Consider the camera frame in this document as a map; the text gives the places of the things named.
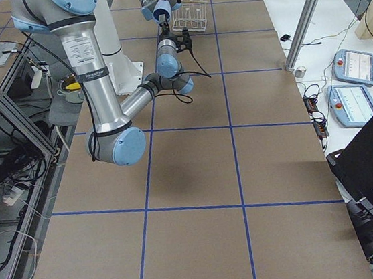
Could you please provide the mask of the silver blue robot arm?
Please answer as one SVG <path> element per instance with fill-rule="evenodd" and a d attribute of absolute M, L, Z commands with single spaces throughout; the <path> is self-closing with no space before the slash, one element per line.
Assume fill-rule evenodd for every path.
<path fill-rule="evenodd" d="M 156 72 L 119 102 L 94 33 L 98 0 L 10 0 L 18 30 L 60 38 L 69 59 L 66 67 L 73 69 L 92 116 L 93 128 L 86 136 L 92 160 L 119 166 L 137 163 L 146 142 L 143 131 L 132 125 L 132 118 L 162 90 L 184 96 L 194 88 L 189 72 L 177 58 L 179 41 L 169 30 L 170 1 L 156 0 L 152 10 L 152 18 L 163 28 Z"/>

